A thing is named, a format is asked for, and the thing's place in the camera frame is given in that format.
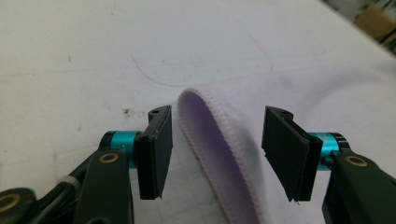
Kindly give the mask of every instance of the fabric fold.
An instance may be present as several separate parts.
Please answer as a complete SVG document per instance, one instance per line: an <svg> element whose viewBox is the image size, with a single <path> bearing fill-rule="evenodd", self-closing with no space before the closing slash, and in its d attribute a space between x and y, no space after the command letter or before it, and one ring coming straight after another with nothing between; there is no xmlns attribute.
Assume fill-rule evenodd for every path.
<svg viewBox="0 0 396 224"><path fill-rule="evenodd" d="M308 132L341 133L355 152L395 175L395 74L394 63L337 65L184 90L180 126L230 222L324 223L330 172L317 173L311 202L289 203L261 149L266 105L289 110Z"/></svg>

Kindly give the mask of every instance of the dark stain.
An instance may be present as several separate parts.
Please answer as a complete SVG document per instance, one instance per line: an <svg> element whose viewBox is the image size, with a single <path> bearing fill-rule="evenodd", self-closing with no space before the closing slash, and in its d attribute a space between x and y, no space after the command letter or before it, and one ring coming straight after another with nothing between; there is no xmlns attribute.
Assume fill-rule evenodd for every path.
<svg viewBox="0 0 396 224"><path fill-rule="evenodd" d="M123 114L124 114L125 118L131 117L131 115L129 114L129 109L123 109Z"/></svg>

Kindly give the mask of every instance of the white fabric surface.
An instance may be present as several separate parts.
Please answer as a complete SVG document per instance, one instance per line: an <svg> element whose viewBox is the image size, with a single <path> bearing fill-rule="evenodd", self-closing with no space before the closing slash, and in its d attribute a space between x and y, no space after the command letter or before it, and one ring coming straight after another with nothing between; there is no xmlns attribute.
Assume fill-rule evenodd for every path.
<svg viewBox="0 0 396 224"><path fill-rule="evenodd" d="M186 89L179 122L232 223L324 223L330 172L311 202L289 203L261 149L264 108L289 110L308 132L338 132L396 176L396 63L334 64Z"/></svg>
<svg viewBox="0 0 396 224"><path fill-rule="evenodd" d="M191 85L390 57L318 0L3 0L0 190L42 197L106 131L144 130L157 106L173 105L177 124L177 97ZM135 223L227 223L173 131L162 199L140 200L131 171Z"/></svg>

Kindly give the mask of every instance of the teal cylindrical joint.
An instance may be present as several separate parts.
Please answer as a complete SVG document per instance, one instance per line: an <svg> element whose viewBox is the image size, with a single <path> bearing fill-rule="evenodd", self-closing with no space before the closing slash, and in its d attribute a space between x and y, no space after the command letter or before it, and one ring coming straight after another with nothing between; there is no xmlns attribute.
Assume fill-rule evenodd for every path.
<svg viewBox="0 0 396 224"><path fill-rule="evenodd" d="M136 168L133 159L134 139L136 136L137 132L135 131L117 131L114 133L113 138L111 139L110 148L125 152L126 156L128 157L128 166L130 169Z"/></svg>
<svg viewBox="0 0 396 224"><path fill-rule="evenodd" d="M314 137L318 137L320 140L323 141L323 146L322 146L322 150L320 153L318 170L320 170L320 171L330 170L327 166L322 164L322 161L325 158L329 158L332 151L340 150L337 140L335 140L334 136L332 136L332 134L330 134L330 133L310 133L310 135L312 135Z"/></svg>

